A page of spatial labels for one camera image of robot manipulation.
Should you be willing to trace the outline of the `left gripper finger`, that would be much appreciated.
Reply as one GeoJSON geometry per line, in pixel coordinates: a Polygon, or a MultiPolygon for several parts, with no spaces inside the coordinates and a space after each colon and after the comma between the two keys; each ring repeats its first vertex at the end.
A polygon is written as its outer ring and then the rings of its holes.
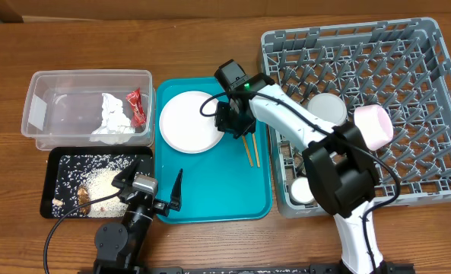
{"type": "Polygon", "coordinates": [[[124,168],[113,178],[112,186],[119,189],[124,189],[128,186],[131,186],[135,179],[135,175],[138,171],[140,163],[141,159],[136,158],[128,167],[124,168]]]}
{"type": "Polygon", "coordinates": [[[179,170],[170,194],[170,209],[179,212],[182,204],[181,186],[183,181],[183,169],[179,170]]]}

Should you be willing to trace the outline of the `wooden chopstick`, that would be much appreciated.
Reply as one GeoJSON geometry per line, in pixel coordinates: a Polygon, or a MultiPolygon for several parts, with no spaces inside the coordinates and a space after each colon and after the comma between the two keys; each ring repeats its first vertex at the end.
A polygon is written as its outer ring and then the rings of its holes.
{"type": "Polygon", "coordinates": [[[251,156],[251,153],[250,153],[250,150],[249,150],[249,146],[247,144],[246,137],[244,135],[242,135],[241,138],[243,140],[243,145],[244,145],[244,148],[245,148],[245,151],[246,151],[246,155],[248,157],[249,165],[250,165],[250,167],[254,167],[254,163],[253,163],[252,156],[251,156]]]}
{"type": "Polygon", "coordinates": [[[257,165],[257,167],[261,167],[255,133],[252,133],[252,143],[253,143],[254,152],[255,152],[255,156],[256,156],[256,165],[257,165]]]}

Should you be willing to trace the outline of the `rice and meat leftovers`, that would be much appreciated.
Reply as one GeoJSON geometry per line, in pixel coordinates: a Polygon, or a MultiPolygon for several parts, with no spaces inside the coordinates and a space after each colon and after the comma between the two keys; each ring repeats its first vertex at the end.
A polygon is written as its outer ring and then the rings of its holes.
{"type": "Polygon", "coordinates": [[[137,157],[135,155],[63,155],[59,159],[51,215],[63,216],[86,202],[119,191],[113,178],[137,157]]]}

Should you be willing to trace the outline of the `white tissue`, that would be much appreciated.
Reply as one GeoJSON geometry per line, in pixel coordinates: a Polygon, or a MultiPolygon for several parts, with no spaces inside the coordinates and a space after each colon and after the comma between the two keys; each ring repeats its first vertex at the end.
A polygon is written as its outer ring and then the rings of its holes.
{"type": "Polygon", "coordinates": [[[91,133],[91,142],[122,145],[135,133],[131,120],[124,114],[123,102],[109,93],[102,93],[102,123],[91,133]]]}

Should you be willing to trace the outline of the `pink round plate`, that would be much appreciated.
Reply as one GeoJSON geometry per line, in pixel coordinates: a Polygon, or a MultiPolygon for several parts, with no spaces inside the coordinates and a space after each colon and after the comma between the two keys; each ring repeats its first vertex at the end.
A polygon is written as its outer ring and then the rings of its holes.
{"type": "Polygon", "coordinates": [[[200,113],[211,98],[203,91],[187,91],[170,99],[160,112],[159,127],[164,141],[173,149],[198,154],[213,148],[224,133],[218,131],[214,117],[200,113]]]}

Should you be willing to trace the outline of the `red snack wrapper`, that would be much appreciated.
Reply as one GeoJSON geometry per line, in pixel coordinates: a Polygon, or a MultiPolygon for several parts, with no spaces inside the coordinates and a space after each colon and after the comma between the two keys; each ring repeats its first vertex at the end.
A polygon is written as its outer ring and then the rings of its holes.
{"type": "Polygon", "coordinates": [[[141,103],[141,89],[137,88],[135,91],[128,94],[126,100],[129,102],[133,111],[131,126],[136,128],[144,125],[147,122],[147,117],[141,103]]]}

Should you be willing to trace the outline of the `white cup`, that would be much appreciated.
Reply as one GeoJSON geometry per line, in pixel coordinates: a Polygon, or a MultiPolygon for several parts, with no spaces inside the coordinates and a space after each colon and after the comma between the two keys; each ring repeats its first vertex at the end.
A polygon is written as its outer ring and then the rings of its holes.
{"type": "Polygon", "coordinates": [[[310,204],[315,202],[309,181],[306,177],[296,178],[290,186],[290,198],[297,204],[310,204]]]}

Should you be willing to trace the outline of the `grey-white bowl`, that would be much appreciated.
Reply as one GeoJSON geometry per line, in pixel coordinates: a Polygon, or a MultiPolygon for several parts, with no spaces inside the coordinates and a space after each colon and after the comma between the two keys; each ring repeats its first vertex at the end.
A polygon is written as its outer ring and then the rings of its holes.
{"type": "Polygon", "coordinates": [[[345,123],[348,118],[347,107],[344,101],[330,93],[313,96],[307,103],[306,109],[313,115],[337,126],[345,123]]]}

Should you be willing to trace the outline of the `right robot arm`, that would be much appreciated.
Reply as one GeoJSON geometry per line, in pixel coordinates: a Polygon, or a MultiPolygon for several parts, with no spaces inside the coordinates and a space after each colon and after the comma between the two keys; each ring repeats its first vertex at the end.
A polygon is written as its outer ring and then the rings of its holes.
{"type": "Polygon", "coordinates": [[[250,77],[233,60],[214,76],[228,99],[214,114],[218,130],[238,138],[260,121],[280,132],[302,152],[313,198],[335,219],[343,267],[351,273],[380,272],[383,257],[367,220],[379,174],[360,130],[350,122],[337,126],[314,116],[272,78],[250,77]]]}

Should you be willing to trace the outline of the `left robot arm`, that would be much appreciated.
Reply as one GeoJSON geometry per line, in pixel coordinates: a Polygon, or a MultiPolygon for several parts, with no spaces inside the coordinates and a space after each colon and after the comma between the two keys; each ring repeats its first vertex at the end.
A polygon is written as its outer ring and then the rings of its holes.
{"type": "Polygon", "coordinates": [[[183,171],[179,171],[166,202],[157,198],[157,180],[138,173],[142,165],[141,160],[135,160],[113,178],[119,201],[127,208],[121,222],[110,222],[97,230],[94,273],[146,273],[146,267],[137,260],[154,216],[167,217],[171,210],[181,209],[183,171]]]}

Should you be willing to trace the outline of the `black food waste tray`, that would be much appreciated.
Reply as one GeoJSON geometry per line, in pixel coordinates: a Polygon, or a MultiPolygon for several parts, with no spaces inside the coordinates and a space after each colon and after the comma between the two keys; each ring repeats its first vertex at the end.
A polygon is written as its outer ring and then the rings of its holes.
{"type": "Polygon", "coordinates": [[[140,146],[101,146],[101,147],[58,147],[49,153],[43,194],[40,203],[40,214],[44,218],[51,215],[52,198],[55,191],[56,175],[59,159],[63,155],[135,155],[143,165],[138,172],[149,177],[154,176],[154,159],[152,150],[140,146]]]}

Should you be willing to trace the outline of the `grey dishwasher rack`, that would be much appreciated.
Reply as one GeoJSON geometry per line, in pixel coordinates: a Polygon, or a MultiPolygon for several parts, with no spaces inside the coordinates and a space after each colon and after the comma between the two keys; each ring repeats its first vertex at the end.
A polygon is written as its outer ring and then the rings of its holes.
{"type": "Polygon", "coordinates": [[[451,58],[438,23],[409,18],[271,30],[261,38],[262,70],[299,104],[339,96],[352,115],[377,104],[393,140],[377,151],[376,200],[399,206],[451,202],[451,58]]]}

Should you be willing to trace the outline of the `teal plastic tray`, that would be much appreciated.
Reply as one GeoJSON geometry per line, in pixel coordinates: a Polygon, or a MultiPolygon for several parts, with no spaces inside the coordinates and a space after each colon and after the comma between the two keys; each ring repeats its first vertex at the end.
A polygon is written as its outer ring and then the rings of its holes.
{"type": "Polygon", "coordinates": [[[272,207],[267,129],[256,124],[261,167],[256,165],[252,136],[246,137],[254,167],[250,167],[243,140],[230,134],[213,148],[186,154],[171,148],[155,130],[154,166],[158,199],[167,201],[180,169],[183,169],[182,207],[161,221],[167,224],[236,221],[262,218],[272,207]]]}

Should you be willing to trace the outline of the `clear plastic bin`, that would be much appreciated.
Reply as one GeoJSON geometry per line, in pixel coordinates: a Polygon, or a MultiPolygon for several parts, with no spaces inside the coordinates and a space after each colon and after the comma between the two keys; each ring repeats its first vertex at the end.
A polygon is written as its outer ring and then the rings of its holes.
{"type": "Polygon", "coordinates": [[[147,70],[79,69],[36,72],[30,80],[21,120],[22,135],[32,138],[39,150],[59,146],[107,146],[91,142],[91,133],[102,123],[102,93],[123,102],[124,114],[133,111],[126,96],[141,89],[147,122],[122,145],[150,146],[154,142],[156,94],[147,70]]]}

